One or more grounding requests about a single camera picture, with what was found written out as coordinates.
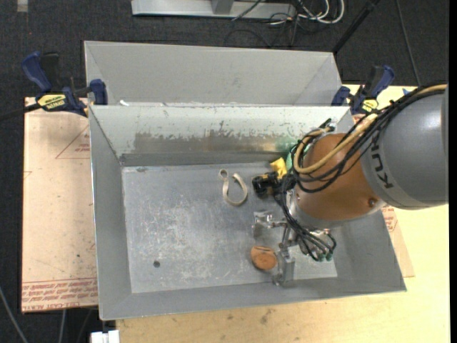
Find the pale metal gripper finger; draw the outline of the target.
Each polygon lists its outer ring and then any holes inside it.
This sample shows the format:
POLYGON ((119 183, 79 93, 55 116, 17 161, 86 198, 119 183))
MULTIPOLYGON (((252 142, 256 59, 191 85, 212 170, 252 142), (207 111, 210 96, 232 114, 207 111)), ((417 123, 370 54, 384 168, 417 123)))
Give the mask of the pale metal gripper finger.
POLYGON ((285 228, 286 221, 283 219, 275 219, 273 212, 262 211, 253 213, 252 234, 253 237, 260 237, 266 230, 275 228, 285 228))
POLYGON ((276 286, 286 286, 294 281, 295 258, 289 249, 282 249, 277 254, 277 273, 272 277, 276 286))

